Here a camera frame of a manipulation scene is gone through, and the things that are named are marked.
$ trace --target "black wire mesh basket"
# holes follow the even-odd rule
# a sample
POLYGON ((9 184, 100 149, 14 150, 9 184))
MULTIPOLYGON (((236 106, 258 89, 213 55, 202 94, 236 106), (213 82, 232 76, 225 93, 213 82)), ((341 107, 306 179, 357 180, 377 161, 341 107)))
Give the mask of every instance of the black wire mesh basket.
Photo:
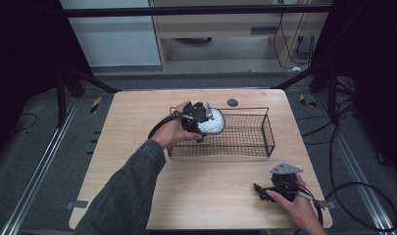
POLYGON ((268 117, 269 108, 220 109, 225 118, 225 129, 216 135, 207 135, 203 142, 182 141, 168 149, 170 157, 197 157, 209 155, 245 155, 270 157, 274 139, 268 117), (231 111, 251 113, 266 110, 263 115, 228 114, 231 111))

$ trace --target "long-sleeve shirt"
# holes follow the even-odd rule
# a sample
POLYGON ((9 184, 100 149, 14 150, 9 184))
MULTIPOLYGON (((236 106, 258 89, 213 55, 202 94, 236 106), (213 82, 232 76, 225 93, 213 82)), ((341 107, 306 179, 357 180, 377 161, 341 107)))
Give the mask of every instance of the long-sleeve shirt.
POLYGON ((74 234, 144 234, 165 163, 158 142, 143 143, 94 198, 74 234))

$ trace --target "hand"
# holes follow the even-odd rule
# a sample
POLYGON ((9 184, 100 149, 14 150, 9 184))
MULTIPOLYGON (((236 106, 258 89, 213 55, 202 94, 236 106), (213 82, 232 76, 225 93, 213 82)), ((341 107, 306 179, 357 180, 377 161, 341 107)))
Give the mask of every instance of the hand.
MULTIPOLYGON (((300 185, 305 186, 305 182, 299 173, 296 173, 296 178, 300 185)), ((274 191, 268 191, 268 194, 284 208, 292 218, 293 222, 307 234, 326 234, 309 200, 296 195, 295 200, 293 202, 289 202, 287 199, 283 198, 283 196, 274 191)))
MULTIPOLYGON (((188 101, 183 102, 176 107, 176 110, 182 112, 187 104, 189 104, 188 101)), ((157 141, 164 149, 172 147, 184 140, 199 140, 201 138, 202 136, 198 133, 183 130, 180 124, 180 117, 162 125, 151 137, 151 139, 157 141)))

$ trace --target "forearm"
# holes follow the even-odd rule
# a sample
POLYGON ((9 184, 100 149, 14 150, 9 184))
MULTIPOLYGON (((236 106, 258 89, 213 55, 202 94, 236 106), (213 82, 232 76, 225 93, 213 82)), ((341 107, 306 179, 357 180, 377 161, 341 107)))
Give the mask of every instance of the forearm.
POLYGON ((165 162, 161 145, 147 140, 95 197, 74 234, 143 234, 165 162))

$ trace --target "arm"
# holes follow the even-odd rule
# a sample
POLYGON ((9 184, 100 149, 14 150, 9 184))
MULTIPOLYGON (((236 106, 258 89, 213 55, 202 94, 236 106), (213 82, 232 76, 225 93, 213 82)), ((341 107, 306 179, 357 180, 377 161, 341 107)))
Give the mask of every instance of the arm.
MULTIPOLYGON (((182 111, 186 104, 176 109, 182 111)), ((74 234, 144 234, 158 174, 166 162, 163 150, 183 140, 200 138, 197 133, 184 131, 179 118, 164 124, 113 174, 74 234)))
MULTIPOLYGON (((296 177, 298 183, 302 186, 305 186, 305 182, 298 173, 296 174, 296 177)), ((309 202, 307 199, 297 195, 293 202, 289 202, 274 191, 268 191, 268 194, 286 210, 293 222, 296 223, 296 225, 298 225, 307 234, 326 234, 323 226, 317 219, 311 202, 309 202)))

